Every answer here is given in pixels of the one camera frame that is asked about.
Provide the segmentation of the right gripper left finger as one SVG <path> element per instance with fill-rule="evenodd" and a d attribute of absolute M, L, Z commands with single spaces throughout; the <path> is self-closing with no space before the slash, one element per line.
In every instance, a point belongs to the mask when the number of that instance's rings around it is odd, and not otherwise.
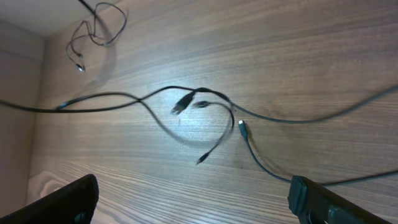
<path fill-rule="evenodd" d="M 96 177 L 88 174 L 1 218 L 1 224 L 90 223 L 99 200 Z"/>

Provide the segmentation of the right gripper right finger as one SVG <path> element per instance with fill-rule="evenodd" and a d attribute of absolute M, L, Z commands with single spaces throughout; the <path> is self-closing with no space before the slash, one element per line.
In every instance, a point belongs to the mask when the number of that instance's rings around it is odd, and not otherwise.
<path fill-rule="evenodd" d="M 390 224 L 314 181 L 292 177 L 289 209 L 301 224 Z"/>

